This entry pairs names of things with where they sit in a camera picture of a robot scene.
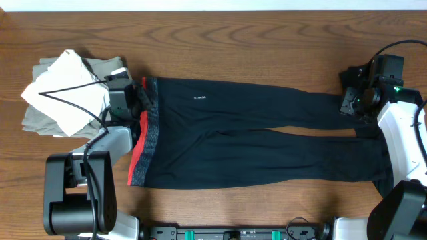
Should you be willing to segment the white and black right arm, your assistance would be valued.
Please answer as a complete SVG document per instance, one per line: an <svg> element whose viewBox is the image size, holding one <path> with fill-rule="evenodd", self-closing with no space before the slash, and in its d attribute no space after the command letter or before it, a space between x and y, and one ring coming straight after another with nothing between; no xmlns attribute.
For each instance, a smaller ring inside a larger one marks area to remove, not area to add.
<svg viewBox="0 0 427 240"><path fill-rule="evenodd" d="M414 89L371 87L346 91L348 113L376 120L386 140L394 187L365 219L334 220L336 240L426 238L426 101Z"/></svg>

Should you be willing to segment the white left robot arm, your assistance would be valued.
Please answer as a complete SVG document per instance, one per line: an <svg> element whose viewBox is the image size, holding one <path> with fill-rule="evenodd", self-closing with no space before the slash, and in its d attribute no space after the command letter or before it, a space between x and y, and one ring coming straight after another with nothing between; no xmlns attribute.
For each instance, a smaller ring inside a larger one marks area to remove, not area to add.
<svg viewBox="0 0 427 240"><path fill-rule="evenodd" d="M113 165L142 149L147 129L140 121L153 107L144 82L107 82L110 120L86 144L50 155L45 166L43 226L66 239L139 239L139 221L117 208Z"/></svg>

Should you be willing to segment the black leggings with red waistband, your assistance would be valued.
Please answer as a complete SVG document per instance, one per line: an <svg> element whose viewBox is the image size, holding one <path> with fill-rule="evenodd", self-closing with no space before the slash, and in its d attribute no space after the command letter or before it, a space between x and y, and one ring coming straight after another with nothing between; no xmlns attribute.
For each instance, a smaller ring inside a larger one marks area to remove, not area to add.
<svg viewBox="0 0 427 240"><path fill-rule="evenodd" d="M146 78L128 184L215 189L292 179L393 187L379 128L339 113L340 97L195 79Z"/></svg>

